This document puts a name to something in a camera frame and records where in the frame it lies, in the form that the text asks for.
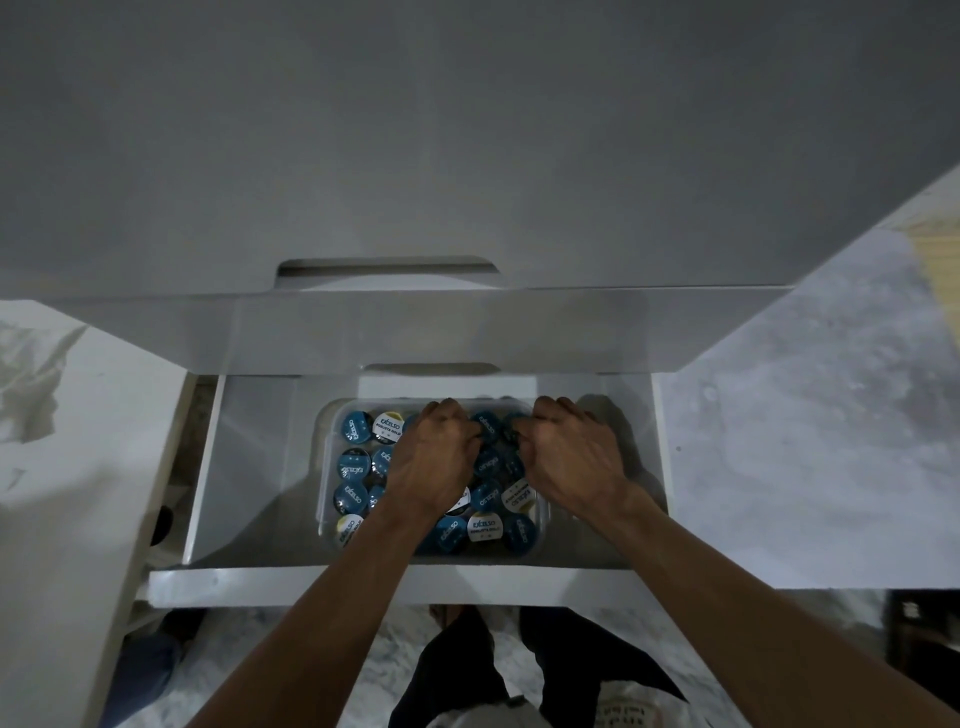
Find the open drawer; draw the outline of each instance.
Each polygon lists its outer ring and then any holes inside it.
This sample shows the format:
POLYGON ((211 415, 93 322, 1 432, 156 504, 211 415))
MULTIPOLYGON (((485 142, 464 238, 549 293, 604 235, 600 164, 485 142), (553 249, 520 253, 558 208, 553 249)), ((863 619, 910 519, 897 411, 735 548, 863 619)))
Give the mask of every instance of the open drawer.
MULTIPOLYGON (((345 400, 511 397, 532 403, 540 394, 566 395, 608 422, 617 433, 627 475, 665 504, 649 375, 221 376, 184 551, 186 566, 155 572, 151 601, 164 606, 292 602, 309 584, 310 574, 337 557, 339 549, 318 535, 316 512, 322 444, 337 426, 333 415, 345 400), (278 585, 281 576, 285 581, 278 585), (240 587, 242 598, 230 588, 224 592, 226 585, 240 587)), ((551 509, 541 545, 520 560, 494 554, 422 557, 413 563, 415 581, 439 585, 445 580, 447 590, 457 583, 447 578, 454 571, 461 576, 483 573, 501 585, 522 582, 529 589, 536 578, 504 577, 515 570, 536 574, 549 568, 551 578, 580 570, 613 570, 620 578, 626 569, 609 544, 557 507, 551 509)), ((429 600, 430 590, 422 585, 407 591, 415 600, 429 600)), ((460 596, 455 590, 444 593, 433 598, 460 596)), ((477 598, 475 589, 463 597, 477 598)), ((524 603, 518 597, 505 593, 504 600, 524 603)))

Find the plastic container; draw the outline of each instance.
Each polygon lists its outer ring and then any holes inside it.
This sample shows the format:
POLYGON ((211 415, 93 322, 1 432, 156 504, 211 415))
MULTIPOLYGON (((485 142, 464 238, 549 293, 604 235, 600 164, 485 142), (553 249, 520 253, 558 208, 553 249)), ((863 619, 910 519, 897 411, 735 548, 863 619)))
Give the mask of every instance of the plastic container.
MULTIPOLYGON (((334 543, 337 543, 338 541, 337 521, 341 519, 342 516, 334 507, 333 494, 342 482, 337 469, 337 461, 341 453, 350 448, 360 448, 373 456, 378 450, 385 447, 383 443, 378 442, 373 437, 361 444, 348 441, 342 430, 342 423, 344 419, 350 413, 360 411, 370 414, 372 419, 375 421, 377 416, 385 412, 393 412, 401 416, 403 418, 403 422, 409 423, 411 420, 415 419, 424 406, 430 401, 431 400, 402 399, 349 400, 344 402, 333 414, 331 427, 327 432, 322 445, 323 464, 320 472, 320 492, 317 502, 317 522, 319 524, 319 532, 322 538, 328 538, 334 543)), ((468 416, 471 417, 478 413, 492 413, 497 418, 503 418, 507 415, 515 413, 529 415, 531 412, 530 404, 513 399, 460 400, 460 404, 464 406, 464 408, 467 410, 468 416)), ((484 481, 494 481, 499 485, 500 493, 507 493, 510 491, 511 486, 513 486, 516 482, 516 478, 511 475, 510 472, 508 472, 508 469, 504 464, 511 461, 511 455, 516 451, 516 447, 507 442, 507 440, 501 434, 496 441, 485 445, 484 448, 496 450, 496 452, 500 455, 500 465, 495 473, 489 473, 485 471, 483 478, 474 477, 469 483, 469 488, 471 491, 477 489, 478 487, 484 488, 484 481)), ((362 482, 368 488, 368 490, 376 485, 384 486, 386 490, 390 490, 389 475, 386 483, 384 483, 382 477, 379 477, 377 473, 371 471, 370 475, 368 475, 368 477, 362 482)), ((496 509, 494 509, 494 512, 499 515, 502 521, 506 522, 507 519, 509 519, 512 515, 512 512, 506 508, 505 504, 499 502, 499 497, 495 500, 497 501, 498 506, 496 509)), ((510 551, 510 549, 507 547, 506 540, 503 538, 480 542, 464 539, 464 543, 455 548, 452 553, 445 553, 438 545, 436 545, 434 534, 431 532, 431 534, 428 535, 424 540, 420 548, 418 548, 417 555, 419 557, 426 556, 428 557, 428 560, 431 561, 456 561, 457 563, 469 563, 471 561, 476 561, 478 563, 490 561, 518 561, 526 556, 529 556, 531 553, 534 553, 538 546, 542 543, 543 535, 546 531, 547 523, 550 518, 550 509, 548 503, 543 498, 536 496, 536 494, 533 494, 532 498, 528 497, 527 502, 525 502, 523 505, 524 514, 530 518, 530 520, 536 526, 537 542, 522 554, 510 551)), ((476 512, 476 509, 472 505, 468 505, 466 511, 459 514, 458 517, 464 522, 468 522, 469 518, 476 512)), ((364 511, 362 515, 369 515, 369 510, 364 511)))

